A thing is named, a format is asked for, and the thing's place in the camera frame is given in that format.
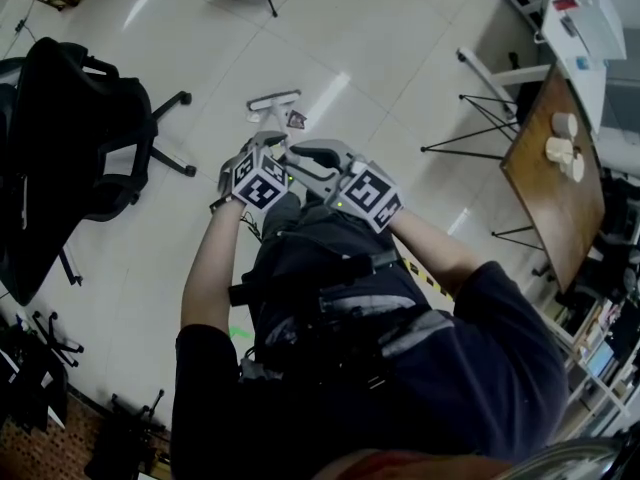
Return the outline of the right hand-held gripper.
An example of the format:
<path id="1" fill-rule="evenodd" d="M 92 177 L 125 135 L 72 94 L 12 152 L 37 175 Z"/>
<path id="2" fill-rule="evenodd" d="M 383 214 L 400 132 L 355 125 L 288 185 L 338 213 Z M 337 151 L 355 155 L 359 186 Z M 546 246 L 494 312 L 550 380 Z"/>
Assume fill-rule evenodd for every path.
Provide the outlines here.
<path id="1" fill-rule="evenodd" d="M 373 161 L 355 159 L 347 144 L 335 139 L 311 139 L 294 144 L 291 151 L 310 158 L 330 172 L 319 175 L 311 170 L 282 161 L 289 176 L 331 208 L 364 220 L 376 233 L 381 233 L 403 208 L 397 185 Z"/>

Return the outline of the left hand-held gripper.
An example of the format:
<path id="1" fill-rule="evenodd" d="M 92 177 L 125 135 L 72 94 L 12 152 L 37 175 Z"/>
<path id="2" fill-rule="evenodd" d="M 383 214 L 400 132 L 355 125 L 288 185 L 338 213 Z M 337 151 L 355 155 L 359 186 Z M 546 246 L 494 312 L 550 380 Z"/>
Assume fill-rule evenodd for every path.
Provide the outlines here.
<path id="1" fill-rule="evenodd" d="M 291 151 L 285 139 L 281 131 L 257 132 L 243 145 L 243 153 L 221 168 L 222 193 L 260 212 L 271 209 L 288 192 L 288 175 L 282 166 L 289 164 Z"/>

